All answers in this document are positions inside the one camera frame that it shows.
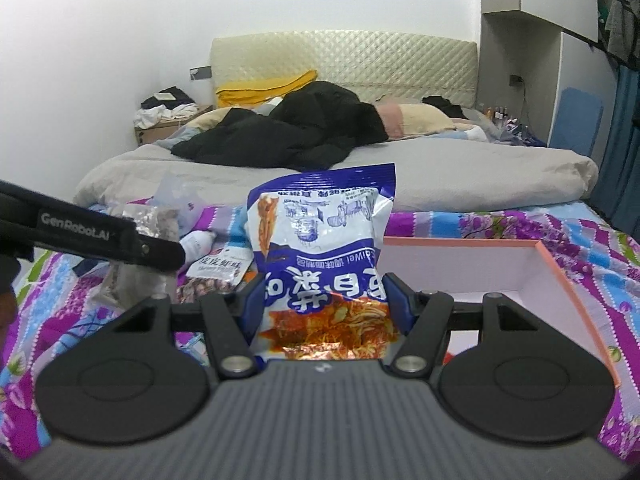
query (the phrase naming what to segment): wall switch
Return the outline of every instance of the wall switch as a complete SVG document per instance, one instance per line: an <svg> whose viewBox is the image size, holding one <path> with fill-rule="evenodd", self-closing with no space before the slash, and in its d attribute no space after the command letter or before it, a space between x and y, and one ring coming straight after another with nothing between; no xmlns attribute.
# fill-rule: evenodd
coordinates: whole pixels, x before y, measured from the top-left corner
<svg viewBox="0 0 640 480"><path fill-rule="evenodd" d="M519 75L511 74L509 76L509 86L520 86L524 83L524 79L522 79Z"/></svg>
<svg viewBox="0 0 640 480"><path fill-rule="evenodd" d="M197 79L211 79L211 67L199 66L197 68L191 68L189 70L189 76L192 81L196 81Z"/></svg>

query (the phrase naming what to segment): white cloth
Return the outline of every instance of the white cloth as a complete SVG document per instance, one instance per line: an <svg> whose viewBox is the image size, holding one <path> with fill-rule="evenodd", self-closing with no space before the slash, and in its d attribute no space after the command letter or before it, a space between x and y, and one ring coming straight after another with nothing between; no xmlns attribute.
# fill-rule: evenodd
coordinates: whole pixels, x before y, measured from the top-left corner
<svg viewBox="0 0 640 480"><path fill-rule="evenodd" d="M598 168L570 150L418 137L356 148L334 168L396 164L395 211L494 211L578 200ZM244 205L251 189L292 170L197 164L148 144L91 170L74 197L81 206L153 195L167 171L212 205Z"/></svg>
<svg viewBox="0 0 640 480"><path fill-rule="evenodd" d="M194 103L178 105L173 110L168 110L164 105L149 108L149 110L140 108L133 117L133 125L136 128L146 130L152 126L156 126L160 121L178 121L180 119L188 119L197 112L198 105Z"/></svg>

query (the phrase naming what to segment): blue curtain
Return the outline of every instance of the blue curtain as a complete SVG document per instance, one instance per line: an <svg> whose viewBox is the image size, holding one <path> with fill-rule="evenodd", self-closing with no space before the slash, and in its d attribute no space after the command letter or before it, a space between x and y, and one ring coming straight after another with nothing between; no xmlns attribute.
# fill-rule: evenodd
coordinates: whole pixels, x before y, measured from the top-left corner
<svg viewBox="0 0 640 480"><path fill-rule="evenodd" d="M640 74L620 66L611 130L589 204L610 224L640 240Z"/></svg>

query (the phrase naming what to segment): shrimp snack package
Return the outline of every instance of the shrimp snack package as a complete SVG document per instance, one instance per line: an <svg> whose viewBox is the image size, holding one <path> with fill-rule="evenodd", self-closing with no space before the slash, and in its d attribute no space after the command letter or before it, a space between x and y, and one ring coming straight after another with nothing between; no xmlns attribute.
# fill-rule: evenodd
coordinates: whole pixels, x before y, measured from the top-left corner
<svg viewBox="0 0 640 480"><path fill-rule="evenodd" d="M249 193L247 233L266 274L256 356L391 353L401 336L376 262L395 191L395 166L380 164L287 175Z"/></svg>

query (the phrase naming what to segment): black jacket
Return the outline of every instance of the black jacket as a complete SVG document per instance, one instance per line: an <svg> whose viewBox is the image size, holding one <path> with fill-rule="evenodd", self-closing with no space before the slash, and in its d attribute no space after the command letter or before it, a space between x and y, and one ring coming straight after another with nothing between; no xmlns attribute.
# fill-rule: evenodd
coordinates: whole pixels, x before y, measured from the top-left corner
<svg viewBox="0 0 640 480"><path fill-rule="evenodd" d="M232 108L214 128L171 152L204 164L327 170L355 146L387 140L376 109L353 92L314 81L287 94L270 115Z"/></svg>

